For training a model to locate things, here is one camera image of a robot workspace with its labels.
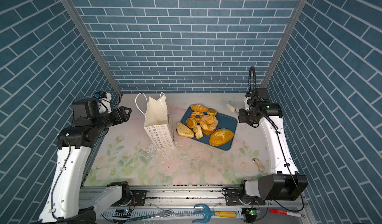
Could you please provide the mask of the small knotted bread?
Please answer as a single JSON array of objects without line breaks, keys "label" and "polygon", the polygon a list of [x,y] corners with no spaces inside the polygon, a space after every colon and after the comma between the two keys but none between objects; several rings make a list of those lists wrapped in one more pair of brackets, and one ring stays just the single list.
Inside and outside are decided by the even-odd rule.
[{"label": "small knotted bread", "polygon": [[193,128],[193,132],[195,134],[195,138],[196,139],[200,139],[203,137],[203,132],[202,132],[202,128],[200,125],[196,125],[194,128]]}]

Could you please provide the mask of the twisted sugar bread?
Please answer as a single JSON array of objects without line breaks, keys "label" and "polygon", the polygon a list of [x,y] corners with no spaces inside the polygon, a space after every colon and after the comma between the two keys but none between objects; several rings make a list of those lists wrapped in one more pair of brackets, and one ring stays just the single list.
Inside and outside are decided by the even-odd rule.
[{"label": "twisted sugar bread", "polygon": [[205,135],[211,135],[217,129],[218,120],[215,116],[205,115],[201,119],[200,126]]}]

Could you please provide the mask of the dark teal tray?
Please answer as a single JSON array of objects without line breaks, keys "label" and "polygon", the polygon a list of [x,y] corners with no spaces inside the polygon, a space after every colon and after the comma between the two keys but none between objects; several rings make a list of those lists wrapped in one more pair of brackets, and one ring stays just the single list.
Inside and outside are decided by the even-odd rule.
[{"label": "dark teal tray", "polygon": [[191,138],[223,151],[231,149],[238,121],[201,104],[191,105],[177,124],[181,137]]}]

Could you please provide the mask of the large sesame bread loaf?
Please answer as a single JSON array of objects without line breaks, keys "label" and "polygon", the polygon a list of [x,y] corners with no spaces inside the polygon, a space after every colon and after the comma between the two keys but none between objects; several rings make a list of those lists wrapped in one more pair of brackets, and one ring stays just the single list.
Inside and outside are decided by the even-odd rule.
[{"label": "large sesame bread loaf", "polygon": [[228,143],[234,137],[234,133],[229,129],[218,129],[211,134],[209,144],[211,146],[221,146]]}]

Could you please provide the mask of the small wooden piece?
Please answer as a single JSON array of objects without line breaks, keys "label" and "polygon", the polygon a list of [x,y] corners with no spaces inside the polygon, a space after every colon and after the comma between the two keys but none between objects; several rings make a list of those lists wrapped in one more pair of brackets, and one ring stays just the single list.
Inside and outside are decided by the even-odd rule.
[{"label": "small wooden piece", "polygon": [[261,164],[261,162],[257,158],[254,158],[253,162],[258,167],[259,172],[264,173],[265,167]]}]

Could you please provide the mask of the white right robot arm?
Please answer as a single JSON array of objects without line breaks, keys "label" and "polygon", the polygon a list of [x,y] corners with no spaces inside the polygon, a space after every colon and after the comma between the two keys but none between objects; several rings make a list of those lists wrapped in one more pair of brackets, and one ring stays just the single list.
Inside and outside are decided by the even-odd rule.
[{"label": "white right robot arm", "polygon": [[266,88],[250,88],[244,104],[244,108],[237,110],[238,120],[263,132],[269,154],[269,169],[263,169],[260,161],[254,158],[253,162],[264,175],[254,181],[243,181],[238,189],[238,197],[243,202],[301,199],[308,181],[305,175],[300,174],[290,154],[280,104],[270,102]]}]

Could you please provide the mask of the teal yellow garden fork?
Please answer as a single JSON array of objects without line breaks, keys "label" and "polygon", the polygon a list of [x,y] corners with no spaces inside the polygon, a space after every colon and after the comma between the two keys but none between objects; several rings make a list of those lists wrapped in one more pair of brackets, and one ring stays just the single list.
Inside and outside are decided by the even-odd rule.
[{"label": "teal yellow garden fork", "polygon": [[208,223],[213,216],[222,218],[236,218],[236,212],[234,211],[212,211],[210,207],[206,204],[196,204],[194,205],[194,215],[202,215],[202,219],[195,219],[193,223]]}]

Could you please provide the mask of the aluminium rail frame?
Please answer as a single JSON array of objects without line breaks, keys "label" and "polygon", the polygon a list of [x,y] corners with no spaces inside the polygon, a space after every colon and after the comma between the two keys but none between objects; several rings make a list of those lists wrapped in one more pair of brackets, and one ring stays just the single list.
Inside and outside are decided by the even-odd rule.
[{"label": "aluminium rail frame", "polygon": [[[106,188],[83,187],[80,190],[79,205],[85,206],[95,196]],[[220,186],[200,187],[144,187],[133,188],[131,202],[125,205],[113,204],[97,220],[127,224],[129,218],[157,214],[162,211],[171,211],[172,215],[166,218],[151,218],[141,221],[166,221],[166,220],[195,220],[202,219],[202,215],[194,215],[194,205],[206,204],[212,211],[234,211],[237,219],[252,223],[265,217],[270,209],[289,211],[305,215],[304,208],[308,205],[303,199],[296,201],[262,200],[243,202],[238,197],[235,188]]]}]

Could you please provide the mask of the small round muffin bread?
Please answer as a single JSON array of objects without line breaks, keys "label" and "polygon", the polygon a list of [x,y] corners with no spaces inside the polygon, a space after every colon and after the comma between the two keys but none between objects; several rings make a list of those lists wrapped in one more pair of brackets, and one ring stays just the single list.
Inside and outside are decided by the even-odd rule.
[{"label": "small round muffin bread", "polygon": [[210,115],[210,116],[216,116],[217,115],[217,111],[213,108],[209,108],[207,110],[207,115]]}]

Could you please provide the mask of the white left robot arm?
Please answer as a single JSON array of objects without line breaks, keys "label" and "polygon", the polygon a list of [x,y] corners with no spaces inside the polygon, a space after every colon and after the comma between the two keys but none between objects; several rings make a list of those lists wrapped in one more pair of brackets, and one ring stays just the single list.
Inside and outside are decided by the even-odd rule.
[{"label": "white left robot arm", "polygon": [[100,112],[96,99],[72,103],[73,121],[57,136],[57,166],[40,224],[94,224],[111,205],[131,202],[128,183],[114,182],[85,206],[79,205],[79,194],[87,159],[95,139],[109,127],[127,122],[131,108],[120,106]]}]

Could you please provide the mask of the white paper bag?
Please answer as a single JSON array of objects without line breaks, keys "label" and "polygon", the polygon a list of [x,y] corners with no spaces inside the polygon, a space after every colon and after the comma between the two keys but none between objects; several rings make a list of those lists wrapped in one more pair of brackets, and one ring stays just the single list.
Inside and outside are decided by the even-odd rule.
[{"label": "white paper bag", "polygon": [[[143,96],[146,102],[146,111],[138,105],[138,98]],[[135,98],[137,109],[144,115],[144,130],[156,149],[175,148],[174,132],[170,119],[167,99],[163,92],[158,99],[147,97],[143,92]]]}]

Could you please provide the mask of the triangular toast slice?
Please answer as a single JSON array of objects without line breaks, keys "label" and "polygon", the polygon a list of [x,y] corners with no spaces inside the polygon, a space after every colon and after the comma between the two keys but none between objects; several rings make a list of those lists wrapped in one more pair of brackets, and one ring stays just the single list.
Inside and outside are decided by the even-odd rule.
[{"label": "triangular toast slice", "polygon": [[193,138],[195,136],[194,132],[181,122],[177,123],[177,133],[179,136],[186,138]]}]

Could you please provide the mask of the long croissant bread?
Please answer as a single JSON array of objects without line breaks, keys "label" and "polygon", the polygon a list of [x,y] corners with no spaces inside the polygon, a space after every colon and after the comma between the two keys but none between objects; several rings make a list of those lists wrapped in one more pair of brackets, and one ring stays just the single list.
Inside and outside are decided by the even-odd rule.
[{"label": "long croissant bread", "polygon": [[190,108],[193,110],[193,111],[197,111],[197,112],[207,112],[208,109],[201,105],[201,104],[193,104],[190,106]]}]

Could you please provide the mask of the red white marker pen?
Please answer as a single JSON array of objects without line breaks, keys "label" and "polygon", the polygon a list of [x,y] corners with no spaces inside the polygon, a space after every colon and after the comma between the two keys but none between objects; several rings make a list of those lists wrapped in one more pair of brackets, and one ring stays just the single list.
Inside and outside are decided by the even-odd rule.
[{"label": "red white marker pen", "polygon": [[294,213],[294,212],[282,211],[282,210],[276,210],[276,209],[270,209],[269,211],[274,214],[280,214],[280,215],[291,216],[296,218],[305,218],[305,215],[300,213]]}]

